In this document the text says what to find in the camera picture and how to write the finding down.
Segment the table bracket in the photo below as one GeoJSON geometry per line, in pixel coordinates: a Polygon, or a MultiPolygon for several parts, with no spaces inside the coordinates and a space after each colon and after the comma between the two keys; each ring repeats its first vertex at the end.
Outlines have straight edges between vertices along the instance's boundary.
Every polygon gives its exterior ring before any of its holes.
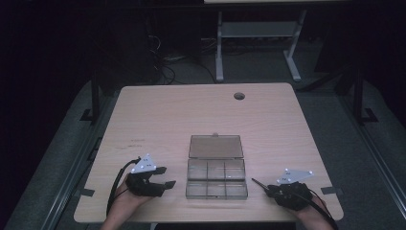
{"type": "Polygon", "coordinates": [[[100,113],[99,85],[97,83],[96,74],[92,76],[90,83],[92,88],[92,109],[85,109],[80,120],[90,121],[92,122],[91,125],[93,125],[98,121],[100,113]]]}

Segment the black cable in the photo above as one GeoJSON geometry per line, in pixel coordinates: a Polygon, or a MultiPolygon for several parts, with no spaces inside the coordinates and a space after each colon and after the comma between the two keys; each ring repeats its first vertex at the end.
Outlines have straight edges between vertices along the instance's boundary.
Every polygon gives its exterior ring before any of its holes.
{"type": "Polygon", "coordinates": [[[116,198],[116,190],[117,190],[120,179],[122,178],[125,169],[131,164],[137,164],[140,161],[140,159],[141,158],[138,158],[137,160],[132,160],[132,161],[126,163],[125,166],[122,169],[120,169],[119,173],[117,174],[116,180],[114,181],[113,187],[111,188],[110,197],[108,198],[108,202],[107,202],[107,210],[106,210],[107,215],[108,215],[108,212],[110,211],[111,205],[113,205],[114,199],[116,198]]]}

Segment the wooden table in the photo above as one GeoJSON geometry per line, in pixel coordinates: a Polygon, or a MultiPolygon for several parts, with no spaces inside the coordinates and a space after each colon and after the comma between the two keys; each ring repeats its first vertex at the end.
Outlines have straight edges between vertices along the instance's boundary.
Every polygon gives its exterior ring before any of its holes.
{"type": "Polygon", "coordinates": [[[151,182],[176,180],[142,206],[133,221],[294,221],[251,178],[277,184],[285,168],[313,171],[304,183],[327,202],[335,219],[343,217],[326,168],[291,85],[287,83],[206,84],[125,87],[117,101],[75,212],[78,222],[102,222],[111,186],[125,163],[150,153],[167,172],[151,182]],[[245,95],[236,100],[235,94],[245,95]],[[186,199],[192,135],[240,135],[248,187],[246,200],[186,199]]]}

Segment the white bracket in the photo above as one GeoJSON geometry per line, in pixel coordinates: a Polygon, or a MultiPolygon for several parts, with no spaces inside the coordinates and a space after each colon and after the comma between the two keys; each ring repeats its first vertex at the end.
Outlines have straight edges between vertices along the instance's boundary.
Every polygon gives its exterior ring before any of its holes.
{"type": "Polygon", "coordinates": [[[314,173],[312,171],[295,171],[285,169],[284,174],[279,179],[277,179],[277,182],[278,184],[291,184],[313,175],[314,173]]]}
{"type": "Polygon", "coordinates": [[[152,172],[155,170],[156,165],[153,163],[149,153],[147,153],[147,155],[141,158],[141,160],[135,165],[135,167],[131,170],[131,173],[144,173],[152,172]]]}

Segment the hand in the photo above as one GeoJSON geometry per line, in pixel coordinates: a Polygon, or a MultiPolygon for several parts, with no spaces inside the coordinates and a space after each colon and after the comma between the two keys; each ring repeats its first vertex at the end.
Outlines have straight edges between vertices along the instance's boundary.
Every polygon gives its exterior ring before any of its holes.
{"type": "Polygon", "coordinates": [[[119,229],[135,211],[145,202],[153,199],[152,196],[140,196],[132,194],[125,184],[128,175],[123,183],[117,188],[116,198],[111,205],[110,212],[104,221],[101,230],[119,229]]]}
{"type": "MultiPolygon", "coordinates": [[[[322,208],[325,212],[326,210],[326,203],[321,200],[319,197],[314,196],[311,199],[314,203],[316,203],[320,208],[322,208]]],[[[313,207],[308,205],[307,207],[303,208],[300,211],[294,211],[288,209],[288,211],[293,214],[296,218],[298,218],[304,225],[307,230],[332,230],[332,226],[327,222],[327,220],[313,207]]]]}

